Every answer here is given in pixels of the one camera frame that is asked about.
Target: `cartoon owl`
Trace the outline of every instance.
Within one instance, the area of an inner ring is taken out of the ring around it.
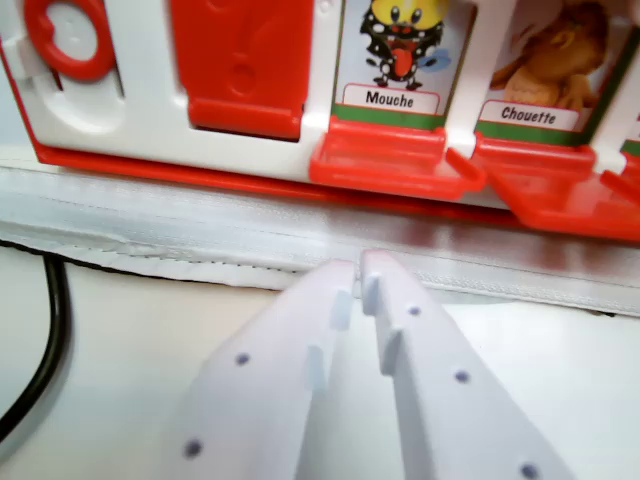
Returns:
[[[422,84],[415,80],[418,61],[442,40],[442,19],[449,0],[372,0],[364,15],[360,33],[369,35],[367,50],[379,63],[367,63],[380,68],[374,78],[380,87],[389,80],[407,82],[407,90]]]
[[[564,4],[558,17],[533,35],[520,57],[494,73],[492,90],[507,102],[582,110],[597,101],[590,73],[604,62],[609,16],[598,2]]]

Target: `red plastic door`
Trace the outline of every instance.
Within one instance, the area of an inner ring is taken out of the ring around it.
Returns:
[[[313,0],[171,0],[180,80],[198,127],[296,140]]]

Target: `red ring handle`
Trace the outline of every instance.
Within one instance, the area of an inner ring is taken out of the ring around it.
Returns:
[[[57,1],[25,0],[24,19],[33,45],[44,61],[59,73],[80,81],[100,80],[116,65],[104,4],[101,0],[64,0],[82,9],[96,30],[96,53],[89,60],[77,60],[53,43],[55,27],[47,16],[47,8]]]

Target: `white table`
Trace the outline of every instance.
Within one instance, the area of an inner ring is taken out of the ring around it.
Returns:
[[[35,434],[0,465],[0,479],[148,478],[163,429],[203,360],[276,294],[67,271],[75,329],[68,377]],[[41,259],[0,249],[0,299],[3,412],[46,340]],[[447,310],[577,478],[638,478],[639,321],[519,302]],[[373,328],[356,314],[339,340],[299,479],[401,474],[391,384],[377,374]]]

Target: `black cable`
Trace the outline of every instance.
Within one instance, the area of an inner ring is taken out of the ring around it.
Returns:
[[[33,378],[7,413],[0,418],[0,442],[9,436],[40,399],[63,365],[70,344],[71,306],[64,262],[47,255],[43,260],[49,291],[49,338]]]

